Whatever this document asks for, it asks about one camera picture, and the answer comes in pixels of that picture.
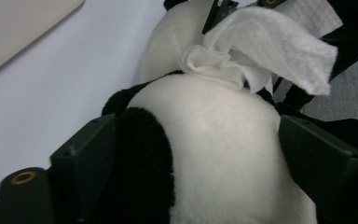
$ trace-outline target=brass grommet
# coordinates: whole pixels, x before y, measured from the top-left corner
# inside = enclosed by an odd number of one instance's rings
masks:
[[[13,185],[25,184],[33,180],[35,176],[36,173],[34,171],[22,172],[21,174],[15,175],[11,179],[11,184]]]

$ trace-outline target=plush toy head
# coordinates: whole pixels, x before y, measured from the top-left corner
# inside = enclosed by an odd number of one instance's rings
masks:
[[[208,4],[195,0],[169,11],[145,55],[144,79],[156,79],[117,92],[105,105],[104,115],[117,115],[117,154],[97,218],[315,224],[315,206],[290,177],[281,152],[280,116],[261,88],[275,72],[307,91],[325,91],[325,71],[336,51],[287,17],[261,8],[239,10],[205,37],[195,35]],[[176,30],[185,29],[182,10],[192,11],[188,33]],[[171,35],[177,39],[167,39]],[[308,58],[285,54],[295,49]],[[318,76],[298,78],[293,71]],[[314,88],[318,83],[321,89]]]

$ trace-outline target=white tissue paper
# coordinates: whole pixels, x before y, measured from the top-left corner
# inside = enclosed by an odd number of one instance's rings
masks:
[[[243,88],[247,81],[252,93],[260,91],[274,73],[308,94],[329,94],[328,79],[337,48],[317,37],[342,23],[325,0],[287,2],[292,3],[280,7],[282,13],[260,7],[237,10],[214,27],[202,45],[185,50],[179,66],[187,74],[212,79],[235,90]],[[318,9],[313,6],[317,2],[327,7],[310,12]]]

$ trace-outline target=white wall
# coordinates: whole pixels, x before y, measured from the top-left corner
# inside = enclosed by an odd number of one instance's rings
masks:
[[[138,84],[162,0],[86,0],[0,69],[0,181],[48,157],[114,92]]]

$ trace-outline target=plush toy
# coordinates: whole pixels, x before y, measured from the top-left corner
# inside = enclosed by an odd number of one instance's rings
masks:
[[[117,115],[117,150],[101,222],[317,222],[314,203],[286,167],[280,116],[266,89],[273,72],[327,94],[337,50],[307,21],[294,22],[290,5],[281,13],[242,8],[203,36],[211,5],[170,9],[145,53],[148,82],[105,105],[103,115]]]

